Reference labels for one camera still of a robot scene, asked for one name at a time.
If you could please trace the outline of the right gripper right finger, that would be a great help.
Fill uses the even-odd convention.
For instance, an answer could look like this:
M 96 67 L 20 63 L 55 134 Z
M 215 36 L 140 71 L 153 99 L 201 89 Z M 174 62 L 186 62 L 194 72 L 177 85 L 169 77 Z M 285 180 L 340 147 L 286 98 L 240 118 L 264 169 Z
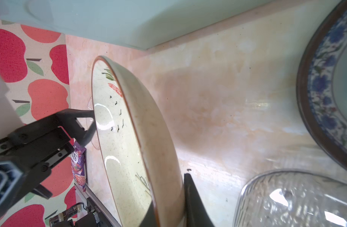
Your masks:
M 184 174 L 184 190 L 187 226 L 214 227 L 189 173 Z

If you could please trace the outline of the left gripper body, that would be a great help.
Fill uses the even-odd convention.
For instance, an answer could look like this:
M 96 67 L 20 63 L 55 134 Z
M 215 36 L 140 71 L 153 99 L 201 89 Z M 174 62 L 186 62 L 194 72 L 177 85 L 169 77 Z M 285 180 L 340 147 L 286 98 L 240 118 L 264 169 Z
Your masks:
M 94 120 L 94 111 L 65 109 L 0 139 L 0 217 L 28 193 L 52 197 L 42 182 L 74 151 L 71 139 L 85 146 L 96 131 L 95 122 L 85 130 L 79 118 Z

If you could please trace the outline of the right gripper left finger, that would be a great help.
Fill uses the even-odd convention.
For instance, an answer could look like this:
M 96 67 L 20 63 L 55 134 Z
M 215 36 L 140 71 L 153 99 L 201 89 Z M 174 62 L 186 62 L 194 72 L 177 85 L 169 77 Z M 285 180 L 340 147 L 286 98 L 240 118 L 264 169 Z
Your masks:
M 159 227 L 153 203 L 150 204 L 149 209 L 139 227 Z

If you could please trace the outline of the cream floral plate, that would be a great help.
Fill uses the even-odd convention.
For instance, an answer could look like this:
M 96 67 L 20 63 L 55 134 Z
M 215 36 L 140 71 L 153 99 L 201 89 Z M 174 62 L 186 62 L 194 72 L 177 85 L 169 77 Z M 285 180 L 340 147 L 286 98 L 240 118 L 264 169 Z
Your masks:
M 92 69 L 98 140 L 117 213 L 139 227 L 151 203 L 159 227 L 182 227 L 184 185 L 174 144 L 149 91 L 105 56 Z

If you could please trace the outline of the blue patterned small plate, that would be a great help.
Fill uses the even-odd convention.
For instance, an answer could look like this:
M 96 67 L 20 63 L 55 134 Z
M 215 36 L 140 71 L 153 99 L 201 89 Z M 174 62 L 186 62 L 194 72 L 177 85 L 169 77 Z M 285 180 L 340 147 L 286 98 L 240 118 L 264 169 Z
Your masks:
M 347 170 L 347 1 L 330 12 L 309 41 L 296 98 L 312 138 Z

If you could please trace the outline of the green plastic bin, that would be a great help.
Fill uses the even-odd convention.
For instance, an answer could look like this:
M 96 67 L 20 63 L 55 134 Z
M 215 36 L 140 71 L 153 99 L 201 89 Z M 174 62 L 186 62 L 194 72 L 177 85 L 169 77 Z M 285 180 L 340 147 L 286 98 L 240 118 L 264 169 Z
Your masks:
M 0 1 L 0 20 L 146 50 L 265 1 Z

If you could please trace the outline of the purple candy bag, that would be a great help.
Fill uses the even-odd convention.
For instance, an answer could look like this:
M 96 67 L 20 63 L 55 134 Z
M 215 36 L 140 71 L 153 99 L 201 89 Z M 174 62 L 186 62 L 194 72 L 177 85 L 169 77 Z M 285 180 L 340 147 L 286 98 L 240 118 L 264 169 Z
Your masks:
M 71 153 L 71 170 L 73 178 L 77 185 L 83 191 L 86 190 L 86 159 L 84 146 L 81 146 L 77 141 L 73 144 L 74 151 Z

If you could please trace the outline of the grey glass plate right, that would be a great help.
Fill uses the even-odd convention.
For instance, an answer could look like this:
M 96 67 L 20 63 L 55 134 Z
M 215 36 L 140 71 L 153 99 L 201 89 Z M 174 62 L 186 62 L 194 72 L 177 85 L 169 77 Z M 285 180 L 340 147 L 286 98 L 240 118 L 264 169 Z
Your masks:
M 319 174 L 276 170 L 241 190 L 234 227 L 347 227 L 347 183 Z

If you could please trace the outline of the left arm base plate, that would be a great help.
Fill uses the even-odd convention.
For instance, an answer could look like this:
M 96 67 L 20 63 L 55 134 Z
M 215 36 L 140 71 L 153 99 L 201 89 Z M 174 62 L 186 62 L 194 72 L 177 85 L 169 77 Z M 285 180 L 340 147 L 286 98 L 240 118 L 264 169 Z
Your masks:
M 79 202 L 48 220 L 50 227 L 103 227 L 100 209 L 89 197 L 87 204 Z

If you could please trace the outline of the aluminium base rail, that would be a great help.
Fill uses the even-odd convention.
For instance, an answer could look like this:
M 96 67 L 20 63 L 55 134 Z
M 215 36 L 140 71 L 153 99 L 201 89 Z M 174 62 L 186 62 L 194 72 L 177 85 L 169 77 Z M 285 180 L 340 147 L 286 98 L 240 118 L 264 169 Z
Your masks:
M 88 225 L 88 227 L 121 227 L 121 224 L 88 187 L 84 191 L 78 185 L 74 184 L 74 188 L 77 202 L 83 203 L 86 208 L 78 213 L 78 221 L 85 219 L 85 216 L 89 215 L 95 218 L 96 224 Z

